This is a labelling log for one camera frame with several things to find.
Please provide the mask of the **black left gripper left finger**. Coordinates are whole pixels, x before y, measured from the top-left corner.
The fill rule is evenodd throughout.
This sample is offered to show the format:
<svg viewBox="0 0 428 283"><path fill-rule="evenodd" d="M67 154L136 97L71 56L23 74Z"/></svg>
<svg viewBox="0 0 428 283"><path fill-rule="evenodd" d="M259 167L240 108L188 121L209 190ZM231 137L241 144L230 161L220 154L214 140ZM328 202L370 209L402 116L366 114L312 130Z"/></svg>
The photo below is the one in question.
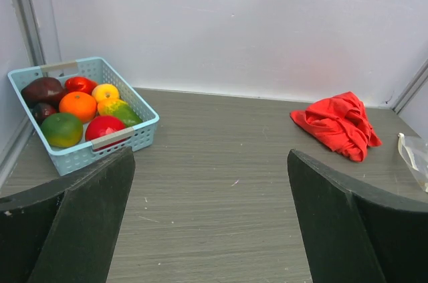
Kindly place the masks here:
<svg viewBox="0 0 428 283"><path fill-rule="evenodd" d="M134 172L126 147L1 198L1 281L105 282Z"/></svg>

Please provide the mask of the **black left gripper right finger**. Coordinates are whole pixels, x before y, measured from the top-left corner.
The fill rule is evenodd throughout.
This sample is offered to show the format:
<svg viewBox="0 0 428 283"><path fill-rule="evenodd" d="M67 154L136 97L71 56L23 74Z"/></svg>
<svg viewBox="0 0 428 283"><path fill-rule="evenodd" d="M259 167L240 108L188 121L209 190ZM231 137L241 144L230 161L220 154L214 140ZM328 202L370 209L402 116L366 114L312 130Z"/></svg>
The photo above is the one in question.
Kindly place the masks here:
<svg viewBox="0 0 428 283"><path fill-rule="evenodd" d="M313 282L426 282L427 204L291 150L288 177Z"/></svg>

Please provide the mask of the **clear dotted zip bag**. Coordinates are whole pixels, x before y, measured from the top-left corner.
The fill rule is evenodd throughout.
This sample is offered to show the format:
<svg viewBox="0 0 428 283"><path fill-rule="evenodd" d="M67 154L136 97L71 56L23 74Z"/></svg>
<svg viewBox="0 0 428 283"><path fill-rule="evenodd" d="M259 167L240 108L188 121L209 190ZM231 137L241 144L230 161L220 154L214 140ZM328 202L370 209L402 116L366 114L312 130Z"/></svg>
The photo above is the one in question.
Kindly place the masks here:
<svg viewBox="0 0 428 283"><path fill-rule="evenodd" d="M397 148L423 192L427 193L427 143L418 136L398 134Z"/></svg>

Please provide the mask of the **yellow green mango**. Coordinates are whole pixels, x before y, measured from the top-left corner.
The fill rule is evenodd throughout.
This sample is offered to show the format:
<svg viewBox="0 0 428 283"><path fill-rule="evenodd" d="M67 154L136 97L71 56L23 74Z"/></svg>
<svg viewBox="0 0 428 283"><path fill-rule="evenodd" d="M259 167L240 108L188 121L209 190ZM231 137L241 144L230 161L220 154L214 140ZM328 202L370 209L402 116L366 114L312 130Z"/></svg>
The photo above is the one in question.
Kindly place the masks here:
<svg viewBox="0 0 428 283"><path fill-rule="evenodd" d="M135 126L143 123L143 119L133 111L130 105L118 98L102 100L97 105L100 116L113 116L119 119L125 127Z"/></svg>

